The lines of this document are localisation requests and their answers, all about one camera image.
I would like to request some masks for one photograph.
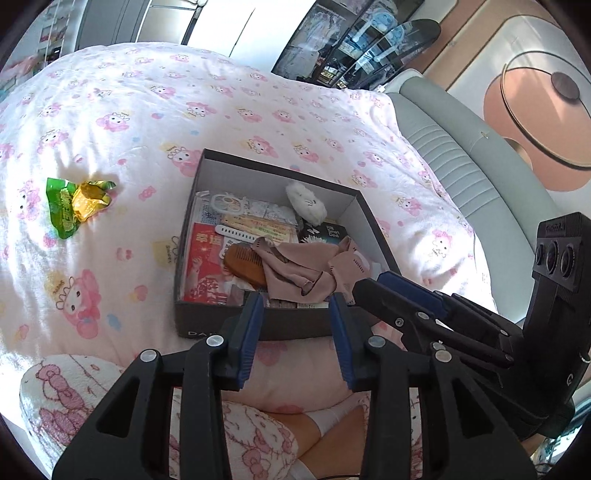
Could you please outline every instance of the floor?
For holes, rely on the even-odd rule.
[[[427,0],[422,8],[437,15],[443,4],[451,8],[440,39],[411,66],[505,137],[564,212],[591,216],[591,75],[569,39],[534,0]],[[574,80],[577,99],[557,93],[555,72]]]

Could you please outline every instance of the bed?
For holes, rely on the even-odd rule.
[[[387,96],[339,92],[153,43],[87,48],[34,80],[0,104],[0,413],[37,465],[18,409],[28,367],[53,353],[126,366],[147,347],[191,345],[174,332],[163,252],[202,148],[362,190],[406,277],[514,322],[527,312],[537,225],[557,208],[501,137],[416,72]],[[113,205],[64,242],[49,224],[47,177],[119,187]],[[81,316],[63,311],[71,291],[83,294]],[[233,399],[286,413],[340,401],[330,339],[293,342],[261,345],[251,388]],[[308,379],[318,365],[334,380],[315,404],[297,381],[269,387],[269,378]]]

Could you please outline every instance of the yellow wrapper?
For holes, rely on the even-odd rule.
[[[72,210],[79,221],[85,222],[96,212],[107,208],[111,197],[97,185],[82,183],[72,196]]]

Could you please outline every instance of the white watch strap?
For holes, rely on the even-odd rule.
[[[234,240],[247,242],[249,244],[253,244],[255,240],[258,238],[255,235],[251,235],[249,233],[243,232],[241,230],[236,230],[235,228],[230,228],[225,225],[216,225],[216,233],[233,238]]]

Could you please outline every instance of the red packet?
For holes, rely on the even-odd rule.
[[[185,301],[226,304],[226,283],[233,275],[222,267],[222,239],[213,225],[193,224],[187,250]]]

